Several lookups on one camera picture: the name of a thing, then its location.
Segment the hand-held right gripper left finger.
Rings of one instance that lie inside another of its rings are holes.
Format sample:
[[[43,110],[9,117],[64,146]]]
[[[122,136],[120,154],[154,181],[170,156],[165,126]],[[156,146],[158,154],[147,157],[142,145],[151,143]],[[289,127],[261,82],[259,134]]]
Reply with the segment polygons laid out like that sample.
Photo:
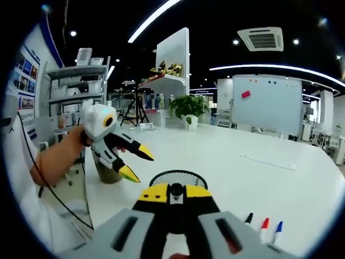
[[[144,189],[132,209],[122,209],[92,239],[57,258],[162,258],[168,234],[167,184]]]

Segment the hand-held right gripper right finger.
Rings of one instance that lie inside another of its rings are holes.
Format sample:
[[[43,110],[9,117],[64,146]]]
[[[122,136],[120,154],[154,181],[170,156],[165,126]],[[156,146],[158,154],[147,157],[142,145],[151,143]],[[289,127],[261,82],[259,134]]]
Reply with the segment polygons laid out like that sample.
[[[203,187],[186,185],[183,207],[191,258],[296,258],[262,243],[259,234],[231,212],[221,212]]]

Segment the person's left hand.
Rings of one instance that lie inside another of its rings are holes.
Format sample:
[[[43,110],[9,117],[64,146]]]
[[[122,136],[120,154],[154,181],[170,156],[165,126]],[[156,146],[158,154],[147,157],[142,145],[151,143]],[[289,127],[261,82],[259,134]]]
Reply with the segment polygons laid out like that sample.
[[[83,127],[79,127],[80,142],[84,147],[89,147],[92,144],[92,140],[88,137]]]

